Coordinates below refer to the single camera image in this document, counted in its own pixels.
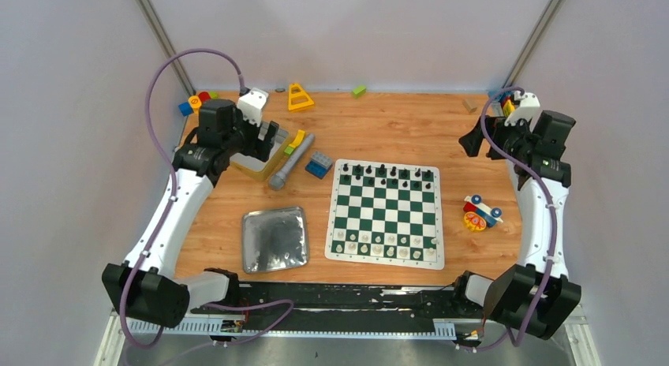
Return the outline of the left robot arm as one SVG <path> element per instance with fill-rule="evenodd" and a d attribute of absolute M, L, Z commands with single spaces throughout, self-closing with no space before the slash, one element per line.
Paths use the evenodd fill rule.
<path fill-rule="evenodd" d="M 174 272 L 196 214 L 234 155 L 269 159 L 278 124 L 262 126 L 267 96 L 251 90 L 237 102 L 210 99 L 199 109 L 199 125 L 174 154 L 172 175 L 139 241 L 120 264 L 109 263 L 103 285 L 120 316 L 174 328 L 194 308 L 212 303 L 235 312 L 241 291 L 234 273 L 208 268 L 176 279 Z"/>

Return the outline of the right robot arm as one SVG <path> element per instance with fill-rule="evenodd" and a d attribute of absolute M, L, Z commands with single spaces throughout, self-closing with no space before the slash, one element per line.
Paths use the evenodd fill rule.
<path fill-rule="evenodd" d="M 562 249 L 571 166 L 561 158 L 576 121 L 552 110 L 515 125 L 505 120 L 486 117 L 459 143 L 476 156 L 490 139 L 488 158 L 506 160 L 521 214 L 518 261 L 496 279 L 465 271 L 456 279 L 450 305 L 464 317 L 482 308 L 485 319 L 548 340 L 581 299 L 581 287 L 568 279 Z"/>

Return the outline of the grey toy microphone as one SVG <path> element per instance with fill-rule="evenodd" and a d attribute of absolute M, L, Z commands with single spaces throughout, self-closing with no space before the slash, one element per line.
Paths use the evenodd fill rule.
<path fill-rule="evenodd" d="M 291 153 L 284 165 L 270 177 L 268 186 L 272 190 L 278 191 L 286 185 L 293 169 L 305 155 L 307 150 L 312 146 L 315 139 L 316 135 L 314 133 L 309 133 L 302 141 L 302 143 L 298 145 L 297 148 Z"/>

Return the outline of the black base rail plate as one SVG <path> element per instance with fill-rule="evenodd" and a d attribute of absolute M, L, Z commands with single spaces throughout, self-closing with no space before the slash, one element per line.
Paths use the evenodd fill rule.
<path fill-rule="evenodd" d="M 293 310 L 276 326 L 278 331 L 336 333 L 433 332 L 437 319 L 482 319 L 482 309 L 458 300 L 451 286 L 354 285 L 298 282 L 241 282 L 221 305 L 247 308 L 275 302 L 276 306 L 243 312 L 246 328 L 266 328 Z"/>

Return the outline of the coloured blocks cluster left corner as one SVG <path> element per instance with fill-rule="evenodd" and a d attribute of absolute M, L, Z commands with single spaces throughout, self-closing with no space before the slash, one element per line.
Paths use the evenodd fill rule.
<path fill-rule="evenodd" d="M 191 114 L 197 114 L 205 102 L 218 97 L 219 95 L 214 91 L 201 91 L 179 104 L 178 109 L 183 117 L 188 117 Z"/>

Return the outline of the brown wooden block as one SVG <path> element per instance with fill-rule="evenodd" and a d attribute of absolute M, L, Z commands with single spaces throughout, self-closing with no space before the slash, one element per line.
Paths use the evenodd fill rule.
<path fill-rule="evenodd" d="M 475 113 L 478 105 L 471 99 L 463 99 L 462 105 L 468 113 Z"/>

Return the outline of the yellow triangle toy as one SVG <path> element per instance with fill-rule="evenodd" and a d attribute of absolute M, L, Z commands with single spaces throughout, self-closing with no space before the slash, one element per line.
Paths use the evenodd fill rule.
<path fill-rule="evenodd" d="M 299 83 L 292 83 L 288 89 L 287 107 L 291 113 L 307 110 L 315 106 L 314 100 Z"/>

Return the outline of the grey and blue brick stack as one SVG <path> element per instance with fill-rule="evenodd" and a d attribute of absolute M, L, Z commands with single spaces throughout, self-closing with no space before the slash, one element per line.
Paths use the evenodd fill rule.
<path fill-rule="evenodd" d="M 305 170 L 311 175 L 323 179 L 331 169 L 332 165 L 332 158 L 319 151 L 315 151 L 305 166 Z"/>

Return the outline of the green white chess board mat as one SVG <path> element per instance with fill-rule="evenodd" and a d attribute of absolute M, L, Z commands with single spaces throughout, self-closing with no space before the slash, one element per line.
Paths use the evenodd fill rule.
<path fill-rule="evenodd" d="M 445 267 L 440 172 L 434 166 L 337 160 L 327 223 L 329 260 Z"/>

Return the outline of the coloured brick stack right corner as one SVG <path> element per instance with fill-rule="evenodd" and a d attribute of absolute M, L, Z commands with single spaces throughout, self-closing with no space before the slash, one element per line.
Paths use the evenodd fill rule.
<path fill-rule="evenodd" d="M 499 93 L 498 90 L 488 91 L 488 98 L 493 98 L 490 104 L 491 116 L 507 117 L 510 114 L 510 109 L 515 108 L 513 101 L 514 93 L 515 91 L 506 91 L 504 93 Z"/>

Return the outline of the silver tin lid tray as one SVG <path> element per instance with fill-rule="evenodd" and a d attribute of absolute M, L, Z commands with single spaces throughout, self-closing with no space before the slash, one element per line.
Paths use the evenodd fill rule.
<path fill-rule="evenodd" d="M 292 206 L 243 215 L 241 248 L 243 270 L 247 274 L 303 267 L 309 261 L 304 209 Z"/>

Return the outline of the square metal tin box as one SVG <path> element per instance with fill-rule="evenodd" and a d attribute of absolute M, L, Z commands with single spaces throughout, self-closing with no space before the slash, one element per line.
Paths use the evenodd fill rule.
<path fill-rule="evenodd" d="M 230 165 L 253 180 L 265 181 L 284 158 L 285 149 L 289 142 L 290 132 L 284 127 L 279 127 L 274 138 L 274 145 L 270 151 L 269 159 L 266 162 L 262 162 L 251 156 L 236 154 L 231 157 Z"/>

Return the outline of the green block at back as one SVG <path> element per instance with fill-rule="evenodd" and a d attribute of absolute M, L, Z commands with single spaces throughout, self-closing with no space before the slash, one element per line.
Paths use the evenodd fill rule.
<path fill-rule="evenodd" d="M 365 85 L 361 84 L 361 85 L 356 86 L 356 87 L 351 91 L 351 95 L 352 95 L 352 97 L 354 97 L 355 99 L 358 99 L 358 98 L 360 98 L 361 96 L 363 96 L 363 95 L 366 93 L 366 91 L 367 91 L 367 87 L 366 87 Z"/>

